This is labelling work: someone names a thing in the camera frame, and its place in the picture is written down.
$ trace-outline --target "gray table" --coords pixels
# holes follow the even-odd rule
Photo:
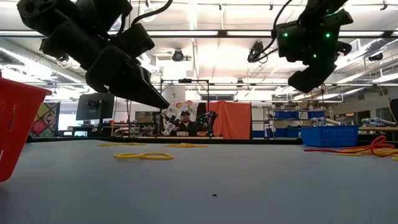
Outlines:
[[[303,146],[27,144],[0,223],[397,223],[398,162]],[[168,152],[119,161],[115,152]]]

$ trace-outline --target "man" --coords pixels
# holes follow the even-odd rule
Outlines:
[[[189,113],[189,111],[182,111],[180,113],[180,125],[173,128],[170,132],[170,136],[176,136],[177,131],[186,131],[189,136],[197,135],[199,125],[196,122],[189,120],[190,115],[191,113]]]

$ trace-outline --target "orange curtain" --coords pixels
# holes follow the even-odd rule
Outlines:
[[[224,139],[250,139],[250,103],[218,101],[210,103],[210,110],[218,113],[213,125],[215,136],[222,134]]]

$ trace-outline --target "red cable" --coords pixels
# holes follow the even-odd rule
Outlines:
[[[393,145],[393,144],[384,143],[386,140],[387,140],[387,138],[385,136],[379,136],[379,137],[375,138],[370,145],[343,148],[343,149],[361,149],[358,151],[351,151],[351,152],[337,151],[337,150],[332,150],[332,149],[304,149],[304,151],[305,152],[332,152],[332,153],[352,154],[352,153],[359,153],[359,152],[370,150],[373,155],[375,155],[377,157],[381,157],[381,158],[391,156],[393,154],[398,154],[398,152],[392,152],[388,155],[380,156],[374,152],[375,149],[385,149],[385,148],[394,149],[395,148],[395,145]]]

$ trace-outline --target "red plastic bin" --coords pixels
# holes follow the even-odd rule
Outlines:
[[[15,169],[41,102],[51,91],[0,78],[0,182]]]

